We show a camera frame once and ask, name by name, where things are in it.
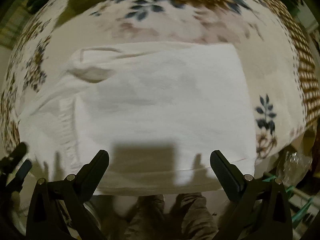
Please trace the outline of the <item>white pants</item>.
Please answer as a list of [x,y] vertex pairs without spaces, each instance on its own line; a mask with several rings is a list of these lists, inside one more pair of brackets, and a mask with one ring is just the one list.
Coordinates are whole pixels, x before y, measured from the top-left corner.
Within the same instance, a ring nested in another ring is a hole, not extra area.
[[142,42],[82,48],[19,116],[29,157],[50,180],[99,150],[110,164],[96,194],[216,190],[210,154],[254,174],[255,124],[231,44]]

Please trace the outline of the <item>green plastic clothes hanger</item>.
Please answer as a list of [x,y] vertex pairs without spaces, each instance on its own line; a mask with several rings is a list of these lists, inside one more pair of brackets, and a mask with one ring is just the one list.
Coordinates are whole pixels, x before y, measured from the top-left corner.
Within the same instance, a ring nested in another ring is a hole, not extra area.
[[293,228],[298,228],[300,224],[309,227],[319,213],[319,194],[310,196],[285,181],[282,183],[292,213]]

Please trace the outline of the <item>clear plastic bag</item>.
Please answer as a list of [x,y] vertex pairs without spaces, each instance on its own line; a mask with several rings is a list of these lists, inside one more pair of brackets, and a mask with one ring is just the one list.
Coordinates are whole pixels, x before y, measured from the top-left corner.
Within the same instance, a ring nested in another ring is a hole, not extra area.
[[276,175],[283,183],[296,186],[307,174],[312,156],[297,151],[285,151],[277,165]]

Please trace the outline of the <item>person's grey trouser legs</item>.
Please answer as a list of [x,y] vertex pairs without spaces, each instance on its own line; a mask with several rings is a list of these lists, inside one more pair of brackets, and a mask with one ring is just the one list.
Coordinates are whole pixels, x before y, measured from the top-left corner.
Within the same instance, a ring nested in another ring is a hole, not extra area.
[[163,195],[139,197],[136,214],[127,226],[125,239],[213,239],[218,229],[199,192],[184,193],[168,214]]

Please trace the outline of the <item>floral fleece blanket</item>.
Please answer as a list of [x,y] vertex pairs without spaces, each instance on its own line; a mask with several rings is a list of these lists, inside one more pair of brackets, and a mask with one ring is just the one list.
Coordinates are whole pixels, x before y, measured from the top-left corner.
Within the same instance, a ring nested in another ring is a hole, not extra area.
[[23,25],[1,87],[1,142],[20,142],[19,114],[82,47],[127,42],[230,43],[253,105],[257,158],[279,152],[319,119],[315,62],[281,0],[105,0],[58,28],[68,0],[49,0]]

